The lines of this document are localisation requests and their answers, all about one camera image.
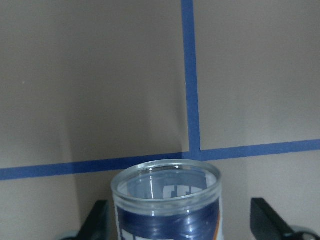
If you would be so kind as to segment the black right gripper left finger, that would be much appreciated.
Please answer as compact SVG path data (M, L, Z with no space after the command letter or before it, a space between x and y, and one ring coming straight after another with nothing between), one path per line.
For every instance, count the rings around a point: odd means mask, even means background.
M91 209L75 240L109 239L109 202L98 200Z

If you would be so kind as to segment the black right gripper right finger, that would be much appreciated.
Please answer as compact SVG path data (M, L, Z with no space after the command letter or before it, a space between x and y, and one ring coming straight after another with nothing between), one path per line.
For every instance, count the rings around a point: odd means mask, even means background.
M251 199L250 230L256 240L297 240L293 229L264 198Z

